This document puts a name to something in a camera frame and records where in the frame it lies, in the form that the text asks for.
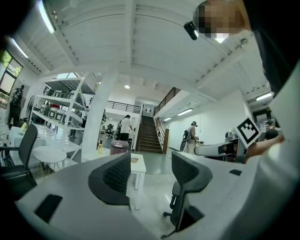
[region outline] bottle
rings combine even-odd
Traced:
[[[102,153],[102,139],[100,139],[99,144],[98,144],[98,153],[101,154]]]

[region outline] black shirt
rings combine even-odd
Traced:
[[[267,130],[266,134],[264,135],[264,138],[267,140],[270,140],[277,136],[278,136],[278,131],[276,129],[269,129],[269,130]]]
[[[243,0],[262,58],[264,73],[275,94],[292,73],[300,51],[299,19],[293,2]]]

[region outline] shelving unit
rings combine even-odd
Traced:
[[[65,118],[65,123],[58,122],[57,120],[49,118],[48,116],[45,116],[45,115],[41,114],[40,112],[35,111],[33,109],[31,111],[30,120],[31,120],[32,115],[35,114],[38,117],[44,119],[45,124],[46,124],[46,122],[49,122],[49,123],[52,123],[55,126],[58,126],[59,128],[63,129],[62,135],[55,137],[55,136],[53,136],[53,134],[54,134],[53,132],[51,133],[50,130],[46,129],[47,128],[46,126],[40,125],[40,127],[43,128],[43,133],[45,133],[44,135],[42,135],[42,137],[46,139],[48,144],[51,146],[55,146],[58,149],[61,149],[66,153],[72,152],[72,151],[75,151],[75,153],[76,153],[82,147],[82,145],[77,145],[75,143],[70,142],[69,140],[66,140],[66,136],[67,136],[69,130],[71,130],[71,129],[84,131],[84,128],[82,128],[82,127],[68,126],[68,122],[70,121],[71,110],[73,108],[78,109],[80,111],[85,111],[86,114],[88,114],[88,110],[85,108],[85,106],[76,102],[76,98],[77,98],[78,94],[81,97],[82,103],[84,102],[83,93],[95,94],[95,92],[93,90],[94,87],[92,86],[92,84],[89,81],[86,80],[87,74],[88,73],[86,73],[84,75],[84,77],[82,77],[82,78],[51,79],[51,80],[46,80],[46,81],[42,82],[42,83],[46,83],[47,85],[49,85],[51,88],[53,88],[55,90],[63,90],[63,91],[68,91],[68,92],[75,91],[75,93],[71,99],[61,98],[61,97],[52,97],[52,96],[46,96],[46,95],[36,95],[35,96],[35,101],[34,101],[33,107],[38,102],[37,99],[41,99],[41,98],[47,100],[48,102],[50,102],[52,104],[68,107],[67,115]]]

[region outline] man wearing cap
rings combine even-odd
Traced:
[[[187,153],[190,153],[190,154],[194,154],[194,148],[196,146],[195,142],[196,142],[196,140],[199,139],[196,136],[195,127],[197,127],[197,123],[195,121],[193,121],[192,124],[187,128],[187,131],[190,134],[190,139],[187,141],[187,146],[184,149],[184,152],[187,152]]]

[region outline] chair armrest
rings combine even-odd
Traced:
[[[172,195],[175,195],[175,196],[180,195],[180,185],[178,182],[175,182],[173,185]]]

